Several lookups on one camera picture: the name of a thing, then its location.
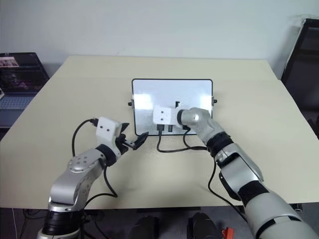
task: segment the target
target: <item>connector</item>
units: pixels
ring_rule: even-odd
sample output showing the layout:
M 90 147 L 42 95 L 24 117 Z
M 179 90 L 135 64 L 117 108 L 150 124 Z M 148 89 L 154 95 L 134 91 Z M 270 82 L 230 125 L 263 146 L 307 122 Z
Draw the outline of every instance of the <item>connector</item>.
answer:
M 97 119 L 97 118 L 90 119 L 90 123 L 92 123 L 92 125 L 94 125 L 95 127 L 98 126 L 98 122 L 99 122 L 99 119 Z
M 164 130 L 165 125 L 164 124 L 157 124 L 156 129 L 158 132 L 162 132 Z

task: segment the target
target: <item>wire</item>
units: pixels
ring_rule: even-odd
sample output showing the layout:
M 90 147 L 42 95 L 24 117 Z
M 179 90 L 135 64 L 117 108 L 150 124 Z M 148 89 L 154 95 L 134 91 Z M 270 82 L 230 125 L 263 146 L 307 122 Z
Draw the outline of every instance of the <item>wire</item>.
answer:
M 80 226 L 80 239 L 84 239 L 84 225 L 83 225 L 83 223 Z
M 21 228 L 21 232 L 20 232 L 19 239 L 21 239 L 21 238 L 22 238 L 22 235 L 23 235 L 24 230 L 25 230 L 25 228 L 26 228 L 26 221 L 27 221 L 27 218 L 26 218 L 26 216 L 25 216 L 24 212 L 23 212 L 23 215 L 24 215 L 24 222 L 23 222 L 23 225 L 22 225 L 22 228 Z
M 83 229 L 83 232 L 84 232 L 84 235 L 86 235 L 88 238 L 95 239 L 95 237 L 89 234 L 86 230 Z
M 37 210 L 35 213 L 30 213 L 30 211 L 29 211 L 29 209 L 28 209 L 28 214 L 29 214 L 30 216 L 34 216 L 34 215 L 38 214 L 40 211 L 41 211 L 41 209 Z
M 86 124 L 87 122 L 90 122 L 92 119 L 86 119 L 85 121 L 83 121 L 82 123 L 79 124 L 79 126 L 75 129 L 73 136 L 72 136 L 72 156 L 75 156 L 75 149 L 74 149 L 74 141 L 75 141 L 75 136 L 78 133 L 79 129 Z
M 183 142 L 187 148 L 191 148 L 192 150 L 207 150 L 207 147 L 204 146 L 189 146 L 186 142 L 186 135 L 188 132 L 190 132 L 190 128 L 188 128 L 188 130 L 183 135 Z
M 188 129 L 184 135 L 183 135 L 183 141 L 184 141 L 184 144 L 186 146 L 186 148 L 181 148 L 181 149 L 175 149 L 175 150 L 162 150 L 160 149 L 160 142 L 161 142 L 161 136 L 162 136 L 162 130 L 159 130 L 159 141 L 158 141 L 158 144 L 156 146 L 156 149 L 158 152 L 161 152 L 161 153 L 176 153 L 176 152 L 183 152 L 183 151 L 187 151 L 187 150 L 207 150 L 206 147 L 203 147 L 203 146 L 189 146 L 187 143 L 186 143 L 186 140 L 185 140 L 185 137 L 186 137 L 186 134 L 190 131 L 190 129 Z
M 211 184 L 211 181 L 213 180 L 214 176 L 215 176 L 215 172 L 216 172 L 216 162 L 214 161 L 214 169 L 213 169 L 213 173 L 208 181 L 208 189 L 209 191 L 214 194 L 216 197 L 220 198 L 221 200 L 223 200 L 224 202 L 226 202 L 227 204 L 229 204 L 244 220 L 245 222 L 247 222 L 247 219 L 246 217 L 231 203 L 229 202 L 227 199 L 223 198 L 222 196 L 220 196 L 219 194 L 215 193 L 211 187 L 210 187 L 210 184 Z
M 96 221 L 94 222 L 94 224 L 95 224 L 97 230 L 99 230 L 99 232 L 104 236 L 104 238 L 105 238 L 105 239 L 109 239 L 109 238 L 102 232 L 102 230 L 99 228 L 99 226 L 98 226 L 98 224 L 96 223 Z
M 14 222 L 14 229 L 15 229 L 15 238 L 18 239 L 18 232 L 16 231 L 16 223 L 15 223 L 15 216 L 14 216 L 14 210 L 12 209 L 12 215 L 13 215 L 13 222 Z
M 108 180 L 108 178 L 106 176 L 106 169 L 107 169 L 107 166 L 104 168 L 104 172 L 103 172 L 104 181 L 105 181 L 106 185 L 108 186 L 108 188 L 110 189 L 110 191 L 112 192 L 112 194 L 111 193 L 100 193 L 100 194 L 97 194 L 97 195 L 93 196 L 92 198 L 90 198 L 86 202 L 85 206 L 87 206 L 93 199 L 95 199 L 97 197 L 100 197 L 100 196 L 109 196 L 109 197 L 113 197 L 113 198 L 117 198 L 118 197 L 117 193 L 115 192 L 115 190 L 112 188 L 112 186 L 109 183 L 109 180 Z
M 31 217 L 31 216 L 33 216 L 33 215 L 35 215 L 35 214 L 30 214 L 29 213 L 29 209 L 23 209 L 23 214 L 24 214 L 24 216 L 27 218 L 27 219 L 42 219 L 42 218 L 45 218 L 46 216 L 43 216 L 43 217 Z

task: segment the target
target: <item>tabletop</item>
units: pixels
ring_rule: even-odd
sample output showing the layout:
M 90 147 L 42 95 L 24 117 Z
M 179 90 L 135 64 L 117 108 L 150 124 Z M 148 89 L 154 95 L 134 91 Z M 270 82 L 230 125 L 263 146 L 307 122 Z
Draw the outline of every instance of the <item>tabletop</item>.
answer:
M 127 138 L 135 139 L 127 104 L 134 78 L 211 79 L 214 118 L 260 167 L 266 186 L 288 203 L 319 201 L 319 142 L 266 61 L 71 56 L 0 142 L 0 206 L 47 208 L 51 186 L 72 156 L 72 134 L 85 119 L 129 122 Z M 78 132 L 77 153 L 96 146 L 95 129 L 88 124 Z M 207 189 L 209 153 L 159 153 L 157 141 L 150 136 L 111 166 L 119 197 L 99 197 L 88 209 L 225 205 Z M 195 135 L 187 141 L 201 145 Z M 182 137 L 164 136 L 161 147 L 181 148 Z M 212 188 L 229 198 L 218 177 Z M 107 191 L 101 176 L 89 196 Z

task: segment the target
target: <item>whiteboard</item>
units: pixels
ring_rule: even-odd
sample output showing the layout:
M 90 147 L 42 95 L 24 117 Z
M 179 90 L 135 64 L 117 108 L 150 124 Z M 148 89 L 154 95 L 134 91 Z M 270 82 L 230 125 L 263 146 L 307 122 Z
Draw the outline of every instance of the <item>whiteboard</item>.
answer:
M 158 135 L 153 123 L 153 108 L 155 105 L 175 108 L 179 105 L 198 107 L 210 112 L 213 110 L 213 82 L 210 79 L 133 79 L 133 111 L 135 134 L 149 132 Z M 177 126 L 168 131 L 165 125 L 162 135 L 181 135 L 185 130 Z

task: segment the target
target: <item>cable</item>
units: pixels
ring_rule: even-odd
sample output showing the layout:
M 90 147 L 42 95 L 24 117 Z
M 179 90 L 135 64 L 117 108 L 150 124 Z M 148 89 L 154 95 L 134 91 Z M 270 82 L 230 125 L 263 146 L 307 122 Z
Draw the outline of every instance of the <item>cable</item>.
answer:
M 28 210 L 28 214 L 29 214 L 30 216 L 34 216 L 34 215 L 38 214 L 38 213 L 41 211 L 41 209 L 39 209 L 39 210 L 37 210 L 35 213 L 30 213 L 29 209 L 27 209 L 27 210 Z
M 213 169 L 213 173 L 208 181 L 208 189 L 209 191 L 214 194 L 216 197 L 220 198 L 221 200 L 223 200 L 224 202 L 226 202 L 227 204 L 229 204 L 244 220 L 245 222 L 247 222 L 246 217 L 231 203 L 229 202 L 227 199 L 223 198 L 222 196 L 220 196 L 219 194 L 215 193 L 211 188 L 210 188 L 210 184 L 211 181 L 213 180 L 214 176 L 215 176 L 215 172 L 216 172 L 216 162 L 214 161 L 214 169 Z
M 175 150 L 162 150 L 160 149 L 160 142 L 161 142 L 161 136 L 162 136 L 162 131 L 163 131 L 163 127 L 162 125 L 158 125 L 158 131 L 159 131 L 159 141 L 158 141 L 158 144 L 156 146 L 156 149 L 158 152 L 161 152 L 161 153 L 176 153 L 176 152 L 183 152 L 183 151 L 187 151 L 187 150 L 207 150 L 206 147 L 204 146 L 189 146 L 187 143 L 186 143 L 186 134 L 190 131 L 190 129 L 188 129 L 184 135 L 183 135 L 183 142 L 186 146 L 186 148 L 181 148 L 181 149 L 175 149 Z
M 113 198 L 117 198 L 117 197 L 118 197 L 117 193 L 116 193 L 115 190 L 112 188 L 112 186 L 111 186 L 110 183 L 109 183 L 108 178 L 106 177 L 106 169 L 107 169 L 107 166 L 104 168 L 104 172 L 103 172 L 104 181 L 105 181 L 106 185 L 108 186 L 108 188 L 110 189 L 110 191 L 112 192 L 112 194 L 111 194 L 111 193 L 100 193 L 100 194 L 97 194 L 97 195 L 93 196 L 92 198 L 90 198 L 90 199 L 86 202 L 85 206 L 87 206 L 93 199 L 95 199 L 95 198 L 97 198 L 97 197 L 100 197 L 100 196 L 109 196 L 109 197 L 113 197 Z
M 85 121 L 83 121 L 82 123 L 79 124 L 79 126 L 75 129 L 73 136 L 72 136 L 72 156 L 75 156 L 75 149 L 74 149 L 74 141 L 75 141 L 75 136 L 78 133 L 79 129 L 87 122 L 90 122 L 91 119 L 86 119 Z
M 35 214 L 30 214 L 30 213 L 29 213 L 29 209 L 23 209 L 23 214 L 24 214 L 24 216 L 25 216 L 27 219 L 41 219 L 41 218 L 45 218 L 45 216 L 43 216 L 43 217 L 31 217 L 32 215 L 35 215 Z
M 188 132 L 190 132 L 190 128 L 188 128 L 188 130 L 184 133 L 183 135 L 183 142 L 185 144 L 185 146 L 187 148 L 191 148 L 192 150 L 207 150 L 207 147 L 204 147 L 204 146 L 189 146 L 188 143 L 186 142 L 186 135 Z
M 15 223 L 15 216 L 14 216 L 14 210 L 12 209 L 12 215 L 13 215 L 13 223 L 14 223 L 14 229 L 15 229 L 15 239 L 18 239 L 18 233 L 16 231 L 16 223 Z
M 84 232 L 84 235 L 86 235 L 88 238 L 95 239 L 95 237 L 89 234 L 86 230 L 83 229 L 83 232 Z
M 24 222 L 23 222 L 23 225 L 22 225 L 22 228 L 21 228 L 21 232 L 20 232 L 19 239 L 21 239 L 21 238 L 22 238 L 22 235 L 23 235 L 24 230 L 25 230 L 25 228 L 26 228 L 26 221 L 27 221 L 27 218 L 26 218 L 26 216 L 25 216 L 24 212 L 23 212 L 23 215 L 24 215 Z
M 102 230 L 99 228 L 98 224 L 97 224 L 96 222 L 94 222 L 94 224 L 95 224 L 97 230 L 99 230 L 99 232 L 104 236 L 104 238 L 105 238 L 105 239 L 109 239 L 109 238 L 102 232 Z

